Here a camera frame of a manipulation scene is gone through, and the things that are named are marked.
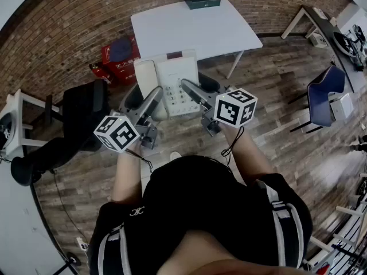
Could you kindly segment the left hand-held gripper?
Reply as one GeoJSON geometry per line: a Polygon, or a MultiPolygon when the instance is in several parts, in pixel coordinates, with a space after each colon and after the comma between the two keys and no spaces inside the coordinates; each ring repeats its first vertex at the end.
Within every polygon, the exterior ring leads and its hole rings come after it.
{"type": "Polygon", "coordinates": [[[163,98],[162,87],[155,87],[146,97],[135,84],[120,102],[119,109],[105,116],[94,130],[95,136],[109,150],[122,153],[140,140],[152,149],[158,132],[151,116],[163,98]]]}

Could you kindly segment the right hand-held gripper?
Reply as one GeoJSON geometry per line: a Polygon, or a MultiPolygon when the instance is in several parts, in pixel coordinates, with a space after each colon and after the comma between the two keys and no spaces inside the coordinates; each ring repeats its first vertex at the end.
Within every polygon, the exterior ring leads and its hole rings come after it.
{"type": "Polygon", "coordinates": [[[211,136],[221,131],[220,123],[240,128],[252,120],[256,96],[242,88],[222,86],[201,72],[198,73],[198,81],[195,84],[183,79],[181,86],[195,103],[204,108],[201,124],[211,136]]]}

